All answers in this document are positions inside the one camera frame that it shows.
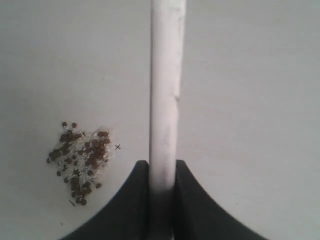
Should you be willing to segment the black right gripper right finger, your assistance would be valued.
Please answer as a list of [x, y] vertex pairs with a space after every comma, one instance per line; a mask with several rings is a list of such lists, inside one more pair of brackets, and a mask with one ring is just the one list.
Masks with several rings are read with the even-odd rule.
[[183, 160], [176, 161], [173, 207], [175, 240], [264, 240], [219, 206]]

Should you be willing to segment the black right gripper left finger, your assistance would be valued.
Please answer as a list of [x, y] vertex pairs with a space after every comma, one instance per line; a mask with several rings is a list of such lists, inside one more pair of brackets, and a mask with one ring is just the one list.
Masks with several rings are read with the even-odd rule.
[[64, 240], [145, 240], [148, 232], [149, 164], [135, 163], [114, 197]]

